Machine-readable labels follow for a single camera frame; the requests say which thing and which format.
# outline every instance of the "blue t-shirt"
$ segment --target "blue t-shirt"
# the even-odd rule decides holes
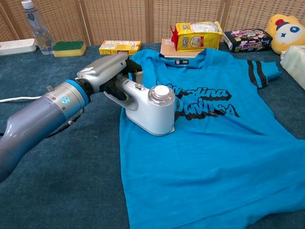
[[[175,131],[153,136],[122,109],[122,183],[131,229],[243,229],[261,217],[305,208],[305,141],[276,120],[258,88],[276,63],[204,49],[166,59],[142,50],[132,60],[143,84],[171,87]]]

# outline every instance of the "beige backdrop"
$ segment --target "beige backdrop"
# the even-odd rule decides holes
[[[304,0],[33,0],[55,41],[161,42],[177,22],[219,21],[224,31],[262,28],[281,13],[305,25]],[[21,0],[0,0],[0,41],[31,38]]]

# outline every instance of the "yellow sponge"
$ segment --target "yellow sponge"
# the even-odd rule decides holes
[[[83,56],[86,48],[84,42],[57,42],[53,54],[55,57]]]

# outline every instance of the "plush toy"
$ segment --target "plush toy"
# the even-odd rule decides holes
[[[277,54],[292,45],[305,44],[305,27],[295,16],[276,14],[270,18],[265,31],[273,38],[271,48]]]

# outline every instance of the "blue carpet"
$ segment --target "blue carpet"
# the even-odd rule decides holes
[[[84,56],[55,58],[35,53],[0,57],[0,99],[40,96],[46,87],[74,78],[100,58],[98,46]],[[160,44],[144,44],[159,51]],[[221,43],[220,50],[227,51]],[[305,139],[305,91],[282,69],[272,51],[234,53],[242,59],[276,61],[281,76],[259,90],[276,119],[296,138]],[[0,132],[10,115],[28,105],[0,104]],[[26,154],[0,184],[0,228],[129,228],[121,181],[121,107],[104,94],[92,96],[84,115],[64,132],[45,139]],[[270,215],[249,229],[304,229],[305,211]]]

